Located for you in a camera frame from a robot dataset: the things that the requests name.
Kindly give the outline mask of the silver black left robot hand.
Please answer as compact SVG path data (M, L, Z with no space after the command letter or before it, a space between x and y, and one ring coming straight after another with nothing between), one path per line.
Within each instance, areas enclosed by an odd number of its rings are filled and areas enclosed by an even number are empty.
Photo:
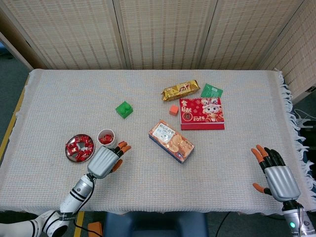
M103 179L115 172L122 164L122 156L131 149L127 142L120 142L115 148L101 146L88 164L87 170L95 179Z

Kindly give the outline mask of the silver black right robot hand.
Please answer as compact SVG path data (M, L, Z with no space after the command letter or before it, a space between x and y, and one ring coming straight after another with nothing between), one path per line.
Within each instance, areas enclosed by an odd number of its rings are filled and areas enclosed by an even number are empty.
M301 192L281 155L274 149L263 148L260 145L252 148L251 152L256 157L268 183L266 188L254 183L255 190L271 195L279 202L297 200Z

